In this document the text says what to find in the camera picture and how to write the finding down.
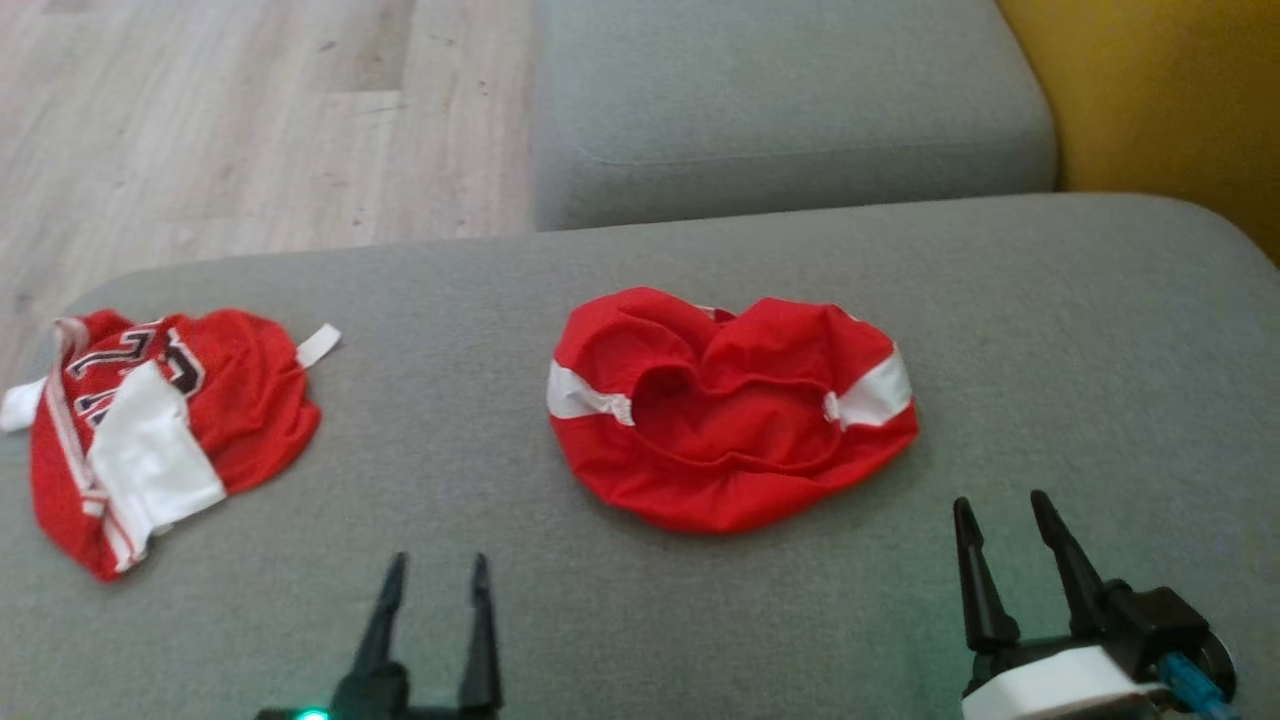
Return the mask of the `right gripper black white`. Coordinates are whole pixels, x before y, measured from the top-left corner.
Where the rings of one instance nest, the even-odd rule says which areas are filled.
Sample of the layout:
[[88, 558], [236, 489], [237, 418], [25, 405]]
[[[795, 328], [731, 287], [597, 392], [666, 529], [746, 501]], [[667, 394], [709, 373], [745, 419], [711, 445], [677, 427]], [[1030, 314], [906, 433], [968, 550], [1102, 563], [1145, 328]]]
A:
[[983, 552], [968, 498], [954, 502], [966, 646], [974, 653], [964, 719], [1162, 719], [1171, 691], [1132, 665], [1125, 632], [1102, 605], [1105, 583], [1048, 493], [1030, 492], [1041, 539], [1053, 555], [1071, 638], [1021, 643]]

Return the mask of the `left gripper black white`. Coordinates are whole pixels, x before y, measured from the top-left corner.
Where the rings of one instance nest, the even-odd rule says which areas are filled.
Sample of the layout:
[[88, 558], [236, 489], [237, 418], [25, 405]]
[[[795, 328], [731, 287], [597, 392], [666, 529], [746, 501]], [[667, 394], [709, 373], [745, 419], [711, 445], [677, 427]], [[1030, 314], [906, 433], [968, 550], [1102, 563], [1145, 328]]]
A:
[[458, 706], [408, 706], [406, 667], [392, 657], [396, 618], [404, 593], [408, 555], [392, 556], [381, 588], [348, 673], [339, 680], [330, 707], [266, 707], [256, 719], [498, 719], [503, 680], [497, 639], [497, 614], [489, 560], [477, 553], [470, 592], [474, 621], [458, 688]]

